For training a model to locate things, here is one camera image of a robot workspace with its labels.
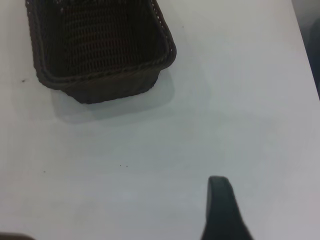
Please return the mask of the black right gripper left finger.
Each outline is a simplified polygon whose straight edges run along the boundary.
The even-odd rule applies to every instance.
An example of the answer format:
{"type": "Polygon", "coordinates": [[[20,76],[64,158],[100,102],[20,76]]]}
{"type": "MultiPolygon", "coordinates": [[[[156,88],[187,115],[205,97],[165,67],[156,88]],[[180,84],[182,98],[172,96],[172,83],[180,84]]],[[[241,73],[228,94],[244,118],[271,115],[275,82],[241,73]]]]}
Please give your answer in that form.
{"type": "Polygon", "coordinates": [[[21,233],[9,233],[9,232],[1,232],[0,240],[35,240],[33,237],[30,237],[21,233]]]}

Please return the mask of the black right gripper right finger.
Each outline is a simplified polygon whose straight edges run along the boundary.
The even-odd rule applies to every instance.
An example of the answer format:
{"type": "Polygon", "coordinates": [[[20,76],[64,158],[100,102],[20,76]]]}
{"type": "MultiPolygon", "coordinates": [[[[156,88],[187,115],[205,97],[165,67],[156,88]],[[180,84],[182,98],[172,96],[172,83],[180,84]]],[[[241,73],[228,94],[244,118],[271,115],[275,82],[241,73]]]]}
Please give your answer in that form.
{"type": "Polygon", "coordinates": [[[252,240],[243,221],[233,187],[224,176],[210,176],[207,184],[202,240],[252,240]]]}

